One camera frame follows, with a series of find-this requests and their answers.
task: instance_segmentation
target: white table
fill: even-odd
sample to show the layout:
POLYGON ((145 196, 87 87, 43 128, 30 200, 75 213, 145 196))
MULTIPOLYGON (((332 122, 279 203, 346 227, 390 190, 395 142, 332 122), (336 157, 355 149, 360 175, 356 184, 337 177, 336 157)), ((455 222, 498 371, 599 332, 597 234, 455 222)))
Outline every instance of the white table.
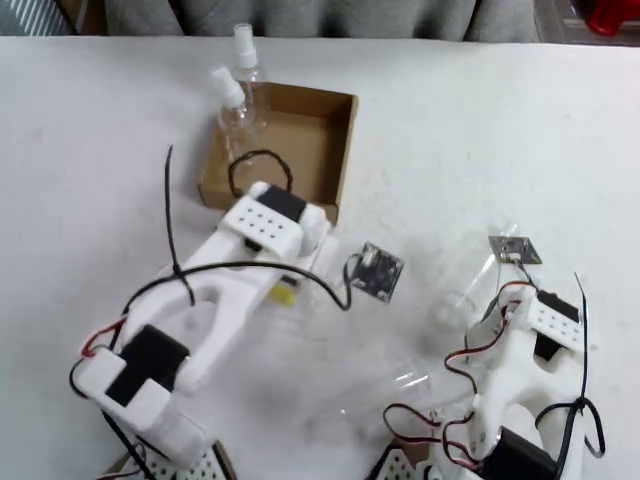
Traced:
MULTIPOLYGON (((609 451, 587 458, 584 478, 631 478, 640 427, 640 51, 414 40, 265 40, 259 50, 275 81, 360 97, 340 230, 407 267, 387 310, 358 296, 350 318, 375 309, 380 331, 396 325, 396 340, 428 356, 438 343, 426 304, 439 266, 470 245, 468 232, 518 222, 548 264, 549 288, 575 302, 577 270, 588 291, 597 335, 589 390, 609 451)), ((71 395, 66 374, 86 336, 168 262, 169 143, 182 258, 218 219, 199 205, 195 180, 214 104, 207 71, 229 56, 226 39, 0 40, 6 478, 86 479, 121 452, 95 406, 71 395)), ((367 329, 366 318, 357 321, 367 329)), ((256 325, 245 346, 269 328, 256 325)), ((230 389, 220 400, 231 405, 221 438, 242 479, 362 478, 380 453, 375 442, 284 433, 317 393, 303 381, 304 362, 287 370, 308 341, 258 369, 236 353, 217 384, 230 389), (299 381, 273 388, 282 372, 299 381), (234 433, 243 428, 251 434, 234 433)))

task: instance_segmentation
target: white perforated plate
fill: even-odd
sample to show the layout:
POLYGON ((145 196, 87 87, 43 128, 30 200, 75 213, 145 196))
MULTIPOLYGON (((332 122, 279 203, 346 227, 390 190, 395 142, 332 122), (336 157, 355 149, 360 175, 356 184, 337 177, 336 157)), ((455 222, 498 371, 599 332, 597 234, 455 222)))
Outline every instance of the white perforated plate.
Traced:
POLYGON ((297 255, 302 228, 296 222, 249 196, 244 196, 224 216, 222 227, 239 233, 285 260, 297 255))
POLYGON ((416 472, 404 452, 397 448, 387 454, 376 480, 416 480, 416 472))
MULTIPOLYGON (((149 449, 147 449, 147 452, 146 464, 147 467, 149 467, 149 470, 151 470, 151 473, 153 473, 156 480, 231 480, 227 476, 225 476, 220 463, 213 453, 213 448, 207 449, 206 453, 202 456, 197 465, 186 470, 176 469, 160 455, 156 454, 153 451, 149 451, 149 449)), ((129 457, 129 459, 120 470, 120 473, 126 474, 137 470, 137 464, 135 463, 133 458, 129 457)), ((114 474, 113 476, 105 475, 98 478, 108 480, 110 478, 117 477, 114 474)), ((144 474, 142 472, 138 472, 135 475, 127 476, 125 478, 130 480, 145 480, 144 474)))
POLYGON ((569 350, 584 352, 582 325, 547 307, 534 298, 529 308, 529 325, 569 350))

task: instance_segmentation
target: plastic bottle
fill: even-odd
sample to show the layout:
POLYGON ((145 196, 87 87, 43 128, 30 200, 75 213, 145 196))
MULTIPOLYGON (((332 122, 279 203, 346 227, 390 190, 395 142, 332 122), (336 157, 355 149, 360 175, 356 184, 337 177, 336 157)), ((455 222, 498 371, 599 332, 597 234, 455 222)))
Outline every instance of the plastic bottle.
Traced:
POLYGON ((242 87, 233 79, 227 67, 214 70, 211 77, 220 99, 218 126, 225 136, 229 161, 233 161, 253 148, 256 110, 253 104, 246 101, 242 87))
POLYGON ((253 29, 248 23, 239 23, 233 29, 235 67, 234 78, 240 82, 247 103, 256 110, 256 131, 268 124, 269 92, 264 70, 258 63, 256 47, 253 43, 253 29))

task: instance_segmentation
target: open cardboard box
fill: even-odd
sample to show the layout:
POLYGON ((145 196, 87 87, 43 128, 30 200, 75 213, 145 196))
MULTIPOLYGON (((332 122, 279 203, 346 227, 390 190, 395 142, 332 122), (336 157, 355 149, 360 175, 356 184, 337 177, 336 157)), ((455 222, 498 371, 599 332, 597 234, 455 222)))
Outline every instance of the open cardboard box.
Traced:
MULTIPOLYGON (((277 153, 291 168, 293 193, 323 207, 335 224, 358 98, 276 83, 269 84, 269 95, 269 126, 256 139, 256 148, 277 153)), ((236 200, 229 188, 228 160, 224 137, 216 129, 198 182, 202 202, 209 207, 228 209, 236 200)), ((253 158, 250 168, 236 169, 235 183, 243 191, 257 180, 286 185, 281 167, 265 155, 253 158)))

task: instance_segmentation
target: spray nozzle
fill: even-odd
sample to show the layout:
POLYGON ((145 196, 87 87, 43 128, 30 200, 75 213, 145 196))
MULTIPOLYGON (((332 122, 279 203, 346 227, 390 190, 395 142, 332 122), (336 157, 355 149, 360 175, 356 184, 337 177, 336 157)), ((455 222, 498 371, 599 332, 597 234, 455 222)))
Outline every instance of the spray nozzle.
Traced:
POLYGON ((227 67, 213 70, 211 78, 213 79, 213 88, 226 107, 238 108, 244 103, 245 97, 242 87, 233 79, 227 67))
POLYGON ((236 64, 240 68, 258 65, 256 47, 253 44, 253 28, 248 23, 239 23, 233 28, 236 64))

